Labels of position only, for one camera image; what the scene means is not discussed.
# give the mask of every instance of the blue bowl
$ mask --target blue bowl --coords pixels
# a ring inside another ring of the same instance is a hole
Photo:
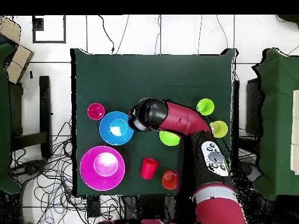
[[[128,125],[128,115],[121,111],[106,114],[99,126],[100,136],[110,145],[122,145],[133,136],[133,129]]]

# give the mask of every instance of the magenta bowl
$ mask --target magenta bowl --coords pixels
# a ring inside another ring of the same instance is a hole
[[[93,147],[81,159],[80,175],[85,184],[94,190],[111,190],[124,177],[124,160],[113,148]]]
[[[92,120],[100,120],[105,114],[105,108],[100,103],[92,103],[87,108],[87,115]]]

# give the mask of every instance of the yellow-green cup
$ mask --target yellow-green cup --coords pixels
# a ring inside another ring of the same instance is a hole
[[[228,127],[223,121],[215,121],[210,123],[212,133],[216,138],[224,137],[228,132]]]
[[[201,115],[210,115],[214,111],[214,103],[210,99],[202,99],[196,105],[196,110]]]
[[[167,146],[175,146],[180,142],[180,137],[168,131],[159,132],[160,140]]]

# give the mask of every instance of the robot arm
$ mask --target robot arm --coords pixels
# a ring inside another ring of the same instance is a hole
[[[144,98],[129,117],[134,130],[169,131],[181,137],[178,193],[196,203],[196,222],[245,224],[228,167],[209,124],[198,112],[169,100]]]

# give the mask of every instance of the dark green table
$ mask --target dark green table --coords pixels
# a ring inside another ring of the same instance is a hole
[[[73,83],[77,112],[73,114],[77,114],[77,166],[74,169],[77,169],[78,195],[176,194],[175,190],[164,189],[161,179],[165,170],[175,170],[177,147],[164,145],[156,131],[135,132],[132,139],[121,146],[107,144],[100,137],[99,121],[87,116],[91,103],[101,103],[106,113],[128,113],[143,97],[169,98],[193,108],[200,99],[209,98],[215,104],[211,118],[230,126],[233,49],[224,55],[88,55],[74,49],[71,56],[72,74],[76,75]],[[230,133],[225,141],[230,143]],[[110,191],[89,188],[79,172],[84,153],[99,145],[116,149],[126,165],[124,179]],[[159,161],[150,181],[140,177],[145,157]]]

